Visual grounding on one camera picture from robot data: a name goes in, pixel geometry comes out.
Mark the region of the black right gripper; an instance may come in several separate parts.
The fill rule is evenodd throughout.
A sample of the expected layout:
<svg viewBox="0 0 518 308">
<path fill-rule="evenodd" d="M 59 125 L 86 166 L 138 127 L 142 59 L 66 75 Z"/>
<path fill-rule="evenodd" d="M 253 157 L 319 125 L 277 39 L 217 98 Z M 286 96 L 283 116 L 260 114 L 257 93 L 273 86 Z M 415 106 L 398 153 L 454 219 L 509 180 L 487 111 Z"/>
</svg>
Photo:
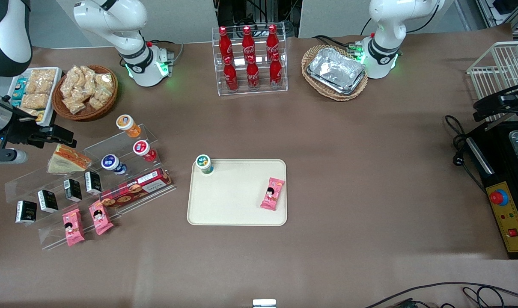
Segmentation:
<svg viewBox="0 0 518 308">
<path fill-rule="evenodd" d="M 32 145 L 36 148 L 44 148 L 46 143 L 61 144 L 74 148 L 74 133 L 59 125 L 49 125 L 48 135 L 42 131 L 40 125 L 36 125 L 34 117 L 26 113 L 13 113 L 11 119 L 3 130 L 5 142 L 12 144 Z"/>
</svg>

